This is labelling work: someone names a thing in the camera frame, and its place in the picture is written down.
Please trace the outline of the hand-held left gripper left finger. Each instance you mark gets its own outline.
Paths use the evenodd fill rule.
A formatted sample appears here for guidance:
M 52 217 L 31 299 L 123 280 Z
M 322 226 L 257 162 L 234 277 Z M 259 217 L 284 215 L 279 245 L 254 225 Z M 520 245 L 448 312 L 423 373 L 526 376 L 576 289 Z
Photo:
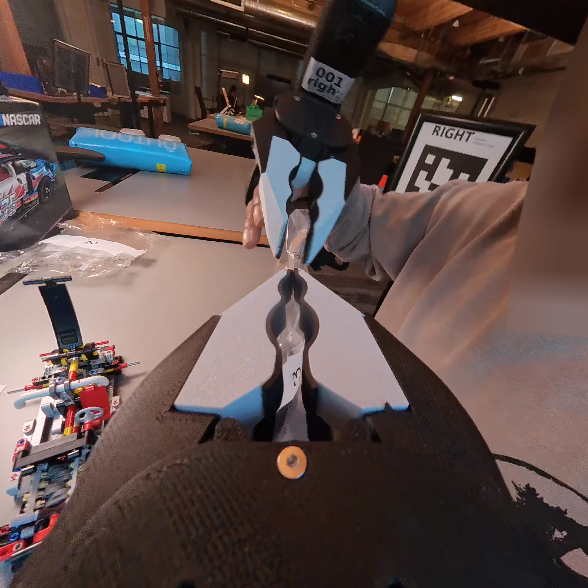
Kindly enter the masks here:
M 270 314 L 285 303 L 281 270 L 226 309 L 174 400 L 180 412 L 232 417 L 253 428 L 293 400 Z

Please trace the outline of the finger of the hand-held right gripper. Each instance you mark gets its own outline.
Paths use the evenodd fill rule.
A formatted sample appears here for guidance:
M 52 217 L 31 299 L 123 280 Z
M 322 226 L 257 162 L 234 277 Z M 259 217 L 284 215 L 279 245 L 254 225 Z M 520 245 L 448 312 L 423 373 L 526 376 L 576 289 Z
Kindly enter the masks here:
M 311 176 L 307 195 L 311 227 L 306 238 L 305 263 L 312 263 L 328 239 L 345 205 L 346 164 L 321 160 Z
M 298 169 L 301 156 L 285 138 L 272 136 L 269 155 L 261 172 L 259 193 L 270 249 L 276 259 L 282 256 L 288 224 L 286 204 L 292 195 L 290 173 Z

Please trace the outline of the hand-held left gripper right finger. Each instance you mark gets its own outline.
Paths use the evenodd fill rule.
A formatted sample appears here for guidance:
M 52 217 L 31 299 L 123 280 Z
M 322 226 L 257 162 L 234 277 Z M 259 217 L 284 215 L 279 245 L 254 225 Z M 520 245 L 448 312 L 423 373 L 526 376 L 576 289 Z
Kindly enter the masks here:
M 352 419 L 409 401 L 366 317 L 304 270 L 295 270 L 305 335 L 301 392 L 308 439 L 329 439 Z

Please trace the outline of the clear bag of lego parts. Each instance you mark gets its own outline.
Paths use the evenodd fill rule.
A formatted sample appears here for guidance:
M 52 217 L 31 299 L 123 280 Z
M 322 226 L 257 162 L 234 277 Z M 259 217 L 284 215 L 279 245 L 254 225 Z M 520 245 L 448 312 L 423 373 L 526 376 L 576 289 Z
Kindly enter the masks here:
M 305 267 L 303 261 L 311 218 L 306 209 L 295 209 L 288 219 L 283 253 L 278 267 L 290 270 L 295 278 L 296 269 Z M 277 337 L 282 352 L 283 394 L 276 414 L 273 440 L 290 442 L 308 440 L 306 412 L 302 399 L 302 365 L 305 335 L 300 328 L 300 306 L 296 300 L 295 283 L 287 288 L 285 327 Z

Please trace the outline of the red lego seat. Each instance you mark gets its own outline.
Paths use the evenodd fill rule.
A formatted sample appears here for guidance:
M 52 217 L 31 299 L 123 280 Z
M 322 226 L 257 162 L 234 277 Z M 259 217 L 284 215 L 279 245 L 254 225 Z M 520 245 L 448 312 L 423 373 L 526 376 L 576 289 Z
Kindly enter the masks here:
M 107 386 L 87 386 L 79 392 L 78 396 L 83 408 L 101 408 L 103 410 L 102 420 L 107 420 L 111 417 L 111 399 Z

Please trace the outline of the grey lego steering wheel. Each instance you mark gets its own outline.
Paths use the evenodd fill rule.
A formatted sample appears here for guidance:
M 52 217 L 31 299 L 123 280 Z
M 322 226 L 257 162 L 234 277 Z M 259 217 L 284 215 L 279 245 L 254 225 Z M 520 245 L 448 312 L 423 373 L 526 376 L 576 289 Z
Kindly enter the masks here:
M 104 415 L 101 407 L 82 408 L 74 415 L 73 432 L 81 432 L 93 428 L 93 422 L 100 421 Z

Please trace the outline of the lego car chassis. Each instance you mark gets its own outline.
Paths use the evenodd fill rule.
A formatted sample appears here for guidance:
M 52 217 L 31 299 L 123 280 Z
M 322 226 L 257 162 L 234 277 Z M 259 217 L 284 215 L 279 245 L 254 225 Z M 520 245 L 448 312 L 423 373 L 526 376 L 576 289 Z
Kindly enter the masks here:
M 1 567 L 14 572 L 55 527 L 70 500 L 80 472 L 100 435 L 121 405 L 116 379 L 140 361 L 127 362 L 108 341 L 83 344 L 75 350 L 40 354 L 43 373 L 29 385 L 9 391 L 21 394 L 17 409 L 40 402 L 35 419 L 24 423 L 13 456 L 7 494 L 18 513 L 1 526 Z M 74 415 L 82 409 L 79 392 L 90 385 L 107 386 L 111 417 L 93 428 L 73 432 Z

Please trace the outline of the black lego set box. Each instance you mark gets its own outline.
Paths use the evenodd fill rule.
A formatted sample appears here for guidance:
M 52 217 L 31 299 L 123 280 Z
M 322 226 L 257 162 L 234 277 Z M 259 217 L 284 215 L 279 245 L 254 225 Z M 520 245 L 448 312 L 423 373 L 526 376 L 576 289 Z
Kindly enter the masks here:
M 71 212 L 41 107 L 1 96 L 1 252 L 34 245 Z

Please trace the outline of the person's right hand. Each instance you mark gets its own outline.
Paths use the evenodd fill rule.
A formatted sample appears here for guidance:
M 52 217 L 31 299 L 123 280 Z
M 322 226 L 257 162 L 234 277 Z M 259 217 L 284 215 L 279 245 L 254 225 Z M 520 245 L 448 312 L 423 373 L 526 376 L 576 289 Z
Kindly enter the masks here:
M 245 225 L 242 233 L 242 244 L 245 249 L 251 250 L 260 244 L 264 226 L 259 176 L 254 173 L 246 192 Z

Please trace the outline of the small blue package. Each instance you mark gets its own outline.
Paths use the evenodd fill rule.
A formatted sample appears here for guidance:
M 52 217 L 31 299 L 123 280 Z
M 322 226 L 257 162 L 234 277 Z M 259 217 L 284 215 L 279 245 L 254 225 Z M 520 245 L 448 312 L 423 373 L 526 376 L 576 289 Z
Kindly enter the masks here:
M 244 136 L 251 135 L 252 122 L 243 116 L 217 113 L 215 115 L 215 123 L 221 130 L 227 130 Z

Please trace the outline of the distant wooden table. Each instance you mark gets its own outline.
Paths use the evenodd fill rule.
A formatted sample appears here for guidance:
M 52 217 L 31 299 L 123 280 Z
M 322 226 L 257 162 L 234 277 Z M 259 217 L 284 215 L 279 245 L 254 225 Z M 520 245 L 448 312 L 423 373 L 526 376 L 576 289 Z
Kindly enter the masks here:
M 206 119 L 190 122 L 188 123 L 187 128 L 192 133 L 205 133 L 209 135 L 218 135 L 228 138 L 235 138 L 241 141 L 253 141 L 250 135 L 225 129 L 224 127 L 219 127 L 215 118 L 207 117 Z

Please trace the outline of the black and white sign board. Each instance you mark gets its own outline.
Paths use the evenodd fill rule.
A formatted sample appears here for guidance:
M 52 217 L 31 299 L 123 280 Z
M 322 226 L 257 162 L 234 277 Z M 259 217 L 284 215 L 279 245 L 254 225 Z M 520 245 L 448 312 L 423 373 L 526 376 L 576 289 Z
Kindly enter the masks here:
M 536 125 L 420 111 L 385 192 L 430 192 L 452 180 L 501 182 Z

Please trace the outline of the blue plastic object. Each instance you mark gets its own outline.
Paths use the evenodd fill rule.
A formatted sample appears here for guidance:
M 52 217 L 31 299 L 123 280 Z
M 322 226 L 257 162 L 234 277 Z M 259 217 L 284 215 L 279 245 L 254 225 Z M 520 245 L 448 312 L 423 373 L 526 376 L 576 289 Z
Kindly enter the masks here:
M 186 144 L 170 141 L 163 135 L 155 139 L 80 127 L 68 144 L 71 148 L 103 154 L 107 166 L 185 176 L 192 173 L 192 159 Z

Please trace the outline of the white labelled clear plastic bag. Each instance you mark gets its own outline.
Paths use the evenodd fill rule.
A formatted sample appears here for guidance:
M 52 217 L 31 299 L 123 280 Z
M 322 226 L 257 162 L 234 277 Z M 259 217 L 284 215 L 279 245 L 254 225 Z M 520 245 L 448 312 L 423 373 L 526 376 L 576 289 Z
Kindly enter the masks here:
M 1 253 L 1 264 L 42 277 L 102 277 L 128 268 L 147 253 L 145 247 L 84 235 L 58 234 L 21 250 Z

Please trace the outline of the empty clear plastic bag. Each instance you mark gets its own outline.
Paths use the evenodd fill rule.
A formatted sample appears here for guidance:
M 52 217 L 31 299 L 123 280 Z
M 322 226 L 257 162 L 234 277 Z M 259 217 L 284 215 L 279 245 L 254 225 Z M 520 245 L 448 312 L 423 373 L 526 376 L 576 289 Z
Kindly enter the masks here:
M 150 242 L 158 235 L 137 230 L 115 220 L 103 217 L 77 217 L 58 224 L 63 233 L 70 236 L 87 236 L 118 242 Z

